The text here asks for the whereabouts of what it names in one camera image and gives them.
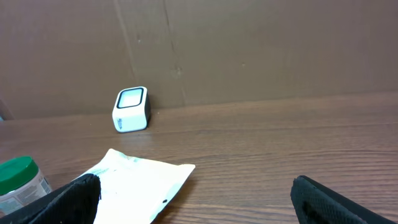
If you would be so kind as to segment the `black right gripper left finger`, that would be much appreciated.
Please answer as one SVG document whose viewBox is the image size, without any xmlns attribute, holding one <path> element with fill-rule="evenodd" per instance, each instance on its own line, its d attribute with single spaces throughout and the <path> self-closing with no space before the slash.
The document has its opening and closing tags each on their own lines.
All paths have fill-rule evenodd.
<svg viewBox="0 0 398 224">
<path fill-rule="evenodd" d="M 100 199 L 100 178 L 85 174 L 2 217 L 1 224 L 93 224 Z"/>
</svg>

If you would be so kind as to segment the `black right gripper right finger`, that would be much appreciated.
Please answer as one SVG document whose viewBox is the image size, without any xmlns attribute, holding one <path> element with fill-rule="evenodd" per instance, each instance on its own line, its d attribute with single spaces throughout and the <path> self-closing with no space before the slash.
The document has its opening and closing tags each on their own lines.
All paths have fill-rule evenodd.
<svg viewBox="0 0 398 224">
<path fill-rule="evenodd" d="M 304 175 L 290 197 L 300 224 L 395 224 Z"/>
</svg>

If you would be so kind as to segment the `beige plastic pouch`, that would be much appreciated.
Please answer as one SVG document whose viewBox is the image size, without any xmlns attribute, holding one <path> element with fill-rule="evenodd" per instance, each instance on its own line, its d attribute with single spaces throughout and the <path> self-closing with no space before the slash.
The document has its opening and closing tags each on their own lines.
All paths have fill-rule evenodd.
<svg viewBox="0 0 398 224">
<path fill-rule="evenodd" d="M 86 171 L 101 182 L 95 224 L 152 223 L 181 189 L 195 165 L 173 165 L 109 149 Z"/>
</svg>

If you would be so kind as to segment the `green lid jar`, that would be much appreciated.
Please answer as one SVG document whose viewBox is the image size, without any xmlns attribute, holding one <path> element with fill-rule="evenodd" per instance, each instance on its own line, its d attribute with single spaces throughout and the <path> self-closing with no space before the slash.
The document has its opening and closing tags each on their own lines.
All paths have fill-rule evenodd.
<svg viewBox="0 0 398 224">
<path fill-rule="evenodd" d="M 30 156 L 1 164 L 1 217 L 48 195 L 52 188 Z"/>
</svg>

